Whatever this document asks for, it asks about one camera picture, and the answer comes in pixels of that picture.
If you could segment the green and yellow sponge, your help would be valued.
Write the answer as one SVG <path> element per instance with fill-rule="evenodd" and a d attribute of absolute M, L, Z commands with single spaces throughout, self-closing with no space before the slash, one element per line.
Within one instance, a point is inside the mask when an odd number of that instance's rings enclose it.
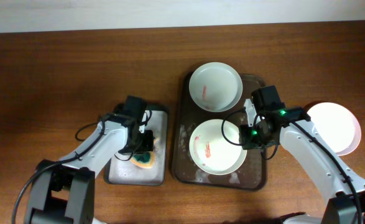
<path fill-rule="evenodd" d="M 155 162 L 155 152 L 153 150 L 133 155 L 130 162 L 142 169 L 151 169 Z"/>

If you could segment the cream white plate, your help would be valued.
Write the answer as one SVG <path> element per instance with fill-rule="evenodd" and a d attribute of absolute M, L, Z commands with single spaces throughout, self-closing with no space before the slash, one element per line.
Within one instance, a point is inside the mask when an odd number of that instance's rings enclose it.
<path fill-rule="evenodd" d="M 189 152 L 194 163 L 213 175 L 236 171 L 246 159 L 241 146 L 228 142 L 239 140 L 238 127 L 229 121 L 211 119 L 198 125 L 189 141 Z"/>

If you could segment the pink white plate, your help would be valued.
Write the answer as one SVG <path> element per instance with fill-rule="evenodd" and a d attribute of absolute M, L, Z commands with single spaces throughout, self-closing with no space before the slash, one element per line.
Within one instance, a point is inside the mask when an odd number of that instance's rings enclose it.
<path fill-rule="evenodd" d="M 361 142 L 361 126 L 355 115 L 344 106 L 323 102 L 307 111 L 323 140 L 338 156 L 352 153 Z"/>

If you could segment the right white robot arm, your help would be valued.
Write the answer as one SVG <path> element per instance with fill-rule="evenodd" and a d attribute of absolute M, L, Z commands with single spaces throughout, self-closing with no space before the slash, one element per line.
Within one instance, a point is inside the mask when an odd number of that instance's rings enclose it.
<path fill-rule="evenodd" d="M 239 128 L 244 150 L 282 146 L 303 167 L 322 197 L 321 218 L 291 213 L 279 223 L 365 223 L 365 179 L 348 167 L 317 133 L 301 107 L 286 108 L 274 86 L 259 88 L 245 101 L 247 124 Z"/>

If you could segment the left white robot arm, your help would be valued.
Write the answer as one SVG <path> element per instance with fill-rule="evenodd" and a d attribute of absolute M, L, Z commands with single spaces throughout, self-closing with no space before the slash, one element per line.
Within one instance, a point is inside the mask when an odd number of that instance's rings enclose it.
<path fill-rule="evenodd" d="M 95 180 L 101 170 L 118 154 L 129 161 L 153 150 L 146 111 L 145 100 L 128 96 L 73 152 L 59 161 L 42 160 L 23 187 L 30 190 L 24 223 L 98 223 Z"/>

